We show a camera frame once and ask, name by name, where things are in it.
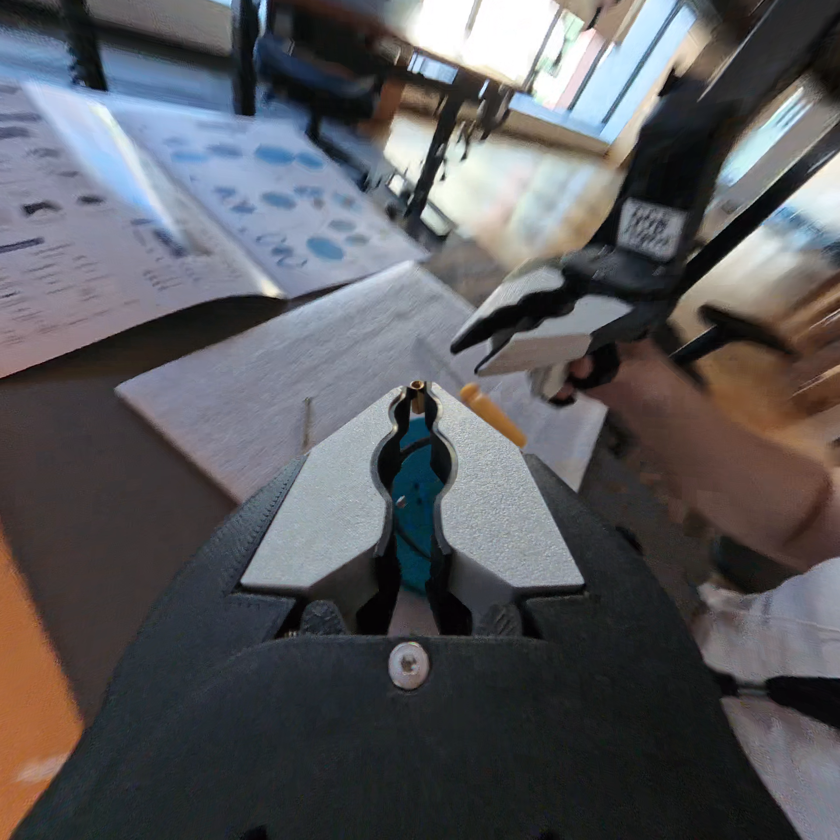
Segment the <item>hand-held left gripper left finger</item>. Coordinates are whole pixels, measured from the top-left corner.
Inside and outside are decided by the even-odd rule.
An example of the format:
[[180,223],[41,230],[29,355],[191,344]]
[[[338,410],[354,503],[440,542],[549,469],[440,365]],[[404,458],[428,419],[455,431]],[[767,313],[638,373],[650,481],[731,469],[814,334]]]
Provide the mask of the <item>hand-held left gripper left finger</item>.
[[317,444],[240,579],[247,592],[335,604],[355,632],[385,632],[400,590],[393,482],[403,388]]

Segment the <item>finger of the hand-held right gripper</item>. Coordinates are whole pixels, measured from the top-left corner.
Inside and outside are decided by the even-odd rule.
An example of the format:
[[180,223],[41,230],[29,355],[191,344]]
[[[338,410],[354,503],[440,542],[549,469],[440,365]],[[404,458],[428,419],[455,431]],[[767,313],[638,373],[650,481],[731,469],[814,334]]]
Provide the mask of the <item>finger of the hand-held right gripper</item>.
[[625,317],[632,306],[611,297],[585,296],[572,311],[508,339],[492,339],[489,355],[476,367],[478,377],[551,368],[584,357],[595,332]]
[[559,265],[522,266],[468,318],[452,339],[450,351],[460,354],[484,342],[504,344],[567,307],[568,288]]

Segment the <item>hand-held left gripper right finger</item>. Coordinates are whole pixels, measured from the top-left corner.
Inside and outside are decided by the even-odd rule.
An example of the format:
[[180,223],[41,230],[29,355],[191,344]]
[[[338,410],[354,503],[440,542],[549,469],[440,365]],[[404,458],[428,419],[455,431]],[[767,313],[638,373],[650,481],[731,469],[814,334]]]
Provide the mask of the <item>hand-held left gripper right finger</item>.
[[470,611],[580,594],[583,576],[520,450],[440,385],[426,385],[444,487],[435,534],[447,589]]

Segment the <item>yellow handled screwdriver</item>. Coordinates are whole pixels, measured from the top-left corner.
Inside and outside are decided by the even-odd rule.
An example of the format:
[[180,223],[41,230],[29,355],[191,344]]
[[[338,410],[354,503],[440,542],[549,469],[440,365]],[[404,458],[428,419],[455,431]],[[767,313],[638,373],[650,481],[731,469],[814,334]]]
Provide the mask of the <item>yellow handled screwdriver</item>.
[[459,391],[459,400],[520,449],[527,445],[527,436],[519,425],[490,398],[487,392],[482,390],[479,384],[471,382],[463,385]]

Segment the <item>blue round metal turntable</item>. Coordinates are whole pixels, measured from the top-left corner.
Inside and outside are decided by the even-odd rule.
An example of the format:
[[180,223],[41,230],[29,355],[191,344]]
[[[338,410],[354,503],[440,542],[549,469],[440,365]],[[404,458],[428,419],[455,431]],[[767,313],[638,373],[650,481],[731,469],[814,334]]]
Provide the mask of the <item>blue round metal turntable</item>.
[[431,439],[420,416],[413,417],[401,441],[402,466],[394,478],[395,545],[402,586],[426,594],[431,576],[434,502],[444,484],[431,466]]

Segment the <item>person's right forearm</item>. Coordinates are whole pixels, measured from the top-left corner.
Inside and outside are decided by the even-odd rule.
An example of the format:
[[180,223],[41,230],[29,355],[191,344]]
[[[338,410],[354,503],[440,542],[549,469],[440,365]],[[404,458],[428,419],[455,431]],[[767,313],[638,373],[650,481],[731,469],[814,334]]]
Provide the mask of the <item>person's right forearm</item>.
[[799,571],[838,558],[838,479],[732,421],[679,373],[647,402],[646,443],[675,492],[716,529]]

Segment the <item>dark grey desk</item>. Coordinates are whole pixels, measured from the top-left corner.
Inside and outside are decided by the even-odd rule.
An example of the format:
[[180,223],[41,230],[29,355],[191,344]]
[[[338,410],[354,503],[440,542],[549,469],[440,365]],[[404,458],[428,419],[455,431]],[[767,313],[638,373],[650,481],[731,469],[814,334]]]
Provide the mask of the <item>dark grey desk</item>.
[[448,592],[434,521],[426,594],[401,576],[388,629],[355,632],[332,602],[240,585],[328,437],[237,503],[116,395],[115,377],[84,367],[2,385],[2,524],[35,573],[28,582],[81,701],[81,741],[214,713],[237,721],[261,690],[269,702],[325,704],[330,719],[340,700],[388,712],[402,697],[398,721],[422,712],[434,725],[452,708],[457,721],[474,710],[494,721],[517,700],[538,721],[549,711],[577,721],[588,701],[603,721],[610,703],[630,703],[633,638],[650,635],[645,611],[664,594],[633,545],[537,455],[522,452],[583,576],[580,594],[470,611]]

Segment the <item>person's right hand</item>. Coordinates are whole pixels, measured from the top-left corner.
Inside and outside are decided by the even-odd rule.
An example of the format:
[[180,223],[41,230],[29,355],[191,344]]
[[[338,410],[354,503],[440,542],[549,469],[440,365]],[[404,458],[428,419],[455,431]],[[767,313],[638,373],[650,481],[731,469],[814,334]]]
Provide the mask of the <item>person's right hand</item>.
[[652,401],[669,396],[682,382],[667,355],[651,339],[618,346],[621,364],[616,388],[627,399]]

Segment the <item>black leg office table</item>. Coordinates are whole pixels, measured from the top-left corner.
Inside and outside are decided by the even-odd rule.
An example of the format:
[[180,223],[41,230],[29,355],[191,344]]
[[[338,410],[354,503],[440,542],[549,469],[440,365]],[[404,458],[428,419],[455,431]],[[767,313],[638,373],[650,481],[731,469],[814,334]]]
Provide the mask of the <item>black leg office table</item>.
[[[433,138],[420,175],[388,206],[410,233],[423,213],[453,133],[465,143],[486,140],[508,120],[511,100],[532,92],[537,67],[568,2],[232,2],[232,57],[237,61],[237,112],[256,105],[255,47],[266,34],[290,42],[292,52],[349,78],[383,78],[374,118],[351,128],[380,129],[393,120],[404,88],[437,95]],[[354,168],[363,191],[373,169],[324,139],[315,143],[334,161]]]

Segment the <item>white foam sheet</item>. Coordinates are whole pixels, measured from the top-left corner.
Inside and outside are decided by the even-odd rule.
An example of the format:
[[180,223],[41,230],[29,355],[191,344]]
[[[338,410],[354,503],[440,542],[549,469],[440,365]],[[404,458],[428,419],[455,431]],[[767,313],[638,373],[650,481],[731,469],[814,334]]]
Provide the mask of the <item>white foam sheet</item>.
[[578,490],[605,416],[580,397],[555,409],[525,374],[476,377],[487,352],[449,352],[473,307],[423,267],[405,263],[179,360],[116,393],[231,500],[241,503],[301,453],[303,400],[312,445],[390,390],[426,380],[454,397],[477,382],[540,457]]

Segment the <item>black office chair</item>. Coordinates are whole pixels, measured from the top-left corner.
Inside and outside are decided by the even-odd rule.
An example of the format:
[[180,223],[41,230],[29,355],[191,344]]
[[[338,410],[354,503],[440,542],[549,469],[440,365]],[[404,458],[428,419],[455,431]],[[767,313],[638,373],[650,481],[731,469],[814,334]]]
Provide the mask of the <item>black office chair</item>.
[[306,135],[319,144],[324,120],[355,126],[371,121],[378,109],[383,78],[349,78],[292,52],[291,42],[266,34],[255,45],[261,80],[308,114]]

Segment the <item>orange cardboard box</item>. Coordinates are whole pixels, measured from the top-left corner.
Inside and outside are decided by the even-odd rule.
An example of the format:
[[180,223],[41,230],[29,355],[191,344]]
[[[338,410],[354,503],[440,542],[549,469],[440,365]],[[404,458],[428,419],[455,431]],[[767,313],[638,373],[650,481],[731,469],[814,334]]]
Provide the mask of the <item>orange cardboard box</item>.
[[2,839],[55,778],[81,733],[77,703],[2,535]]

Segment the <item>white printed manual booklet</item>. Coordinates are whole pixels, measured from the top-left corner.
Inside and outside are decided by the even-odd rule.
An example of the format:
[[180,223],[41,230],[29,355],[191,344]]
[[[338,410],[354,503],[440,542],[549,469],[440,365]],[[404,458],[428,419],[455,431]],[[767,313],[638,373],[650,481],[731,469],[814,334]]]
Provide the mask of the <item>white printed manual booklet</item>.
[[1,134],[2,378],[206,302],[427,258],[288,120],[2,79]]

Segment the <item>black metal frame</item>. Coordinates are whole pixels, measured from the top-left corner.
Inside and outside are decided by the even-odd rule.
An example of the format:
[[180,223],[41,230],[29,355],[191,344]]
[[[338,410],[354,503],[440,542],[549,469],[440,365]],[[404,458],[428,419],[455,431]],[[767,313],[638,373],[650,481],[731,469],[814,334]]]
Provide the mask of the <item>black metal frame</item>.
[[706,304],[773,320],[838,282],[838,13],[724,165],[680,316]]

